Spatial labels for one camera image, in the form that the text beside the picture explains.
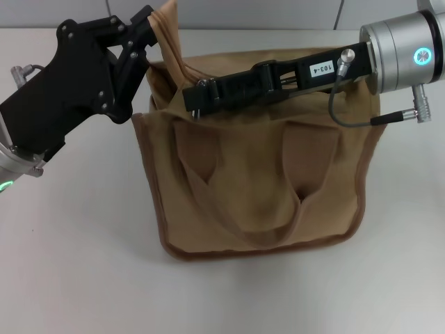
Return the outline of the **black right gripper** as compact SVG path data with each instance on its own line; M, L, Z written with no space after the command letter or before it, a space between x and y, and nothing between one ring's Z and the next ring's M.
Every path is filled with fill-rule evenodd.
M196 86L182 90L186 110L199 109L201 116L208 116L327 90L336 81L338 60L346 49L353 50L355 57L341 83L369 76L371 61L368 46L365 42L359 42L291 61L258 63L250 70L223 77L201 79ZM296 87L285 89L281 77L289 73L293 75Z

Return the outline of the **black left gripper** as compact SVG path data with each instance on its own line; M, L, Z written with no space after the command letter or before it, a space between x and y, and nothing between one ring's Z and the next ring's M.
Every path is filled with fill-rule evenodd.
M0 143L6 148L46 154L93 115L128 121L150 66L145 48L157 43L152 32L127 32L116 16L67 19L56 39L50 63L0 103Z

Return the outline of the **khaki canvas food bag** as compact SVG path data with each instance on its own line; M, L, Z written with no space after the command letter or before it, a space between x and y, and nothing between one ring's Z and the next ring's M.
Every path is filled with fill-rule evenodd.
M132 122L163 247L184 259L211 259L330 246L353 236L384 126L336 125L327 112L327 93L198 121L182 97L200 79L316 50L184 58L177 0L168 0L147 21L163 59L147 71L149 112Z

